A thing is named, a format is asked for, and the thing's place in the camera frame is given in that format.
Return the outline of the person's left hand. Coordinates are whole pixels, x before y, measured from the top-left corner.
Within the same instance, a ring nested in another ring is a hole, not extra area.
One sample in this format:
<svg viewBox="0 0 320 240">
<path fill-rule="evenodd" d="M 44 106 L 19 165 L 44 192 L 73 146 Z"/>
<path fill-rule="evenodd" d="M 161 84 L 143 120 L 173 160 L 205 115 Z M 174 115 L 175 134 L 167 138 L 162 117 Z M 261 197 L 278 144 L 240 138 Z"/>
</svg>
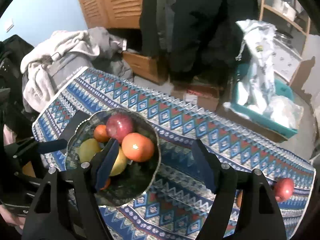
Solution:
<svg viewBox="0 0 320 240">
<path fill-rule="evenodd" d="M 11 227 L 14 227 L 16 231 L 22 235 L 25 224 L 25 217 L 18 217 L 5 208 L 4 205 L 0 205 L 0 213 L 4 221 Z"/>
</svg>

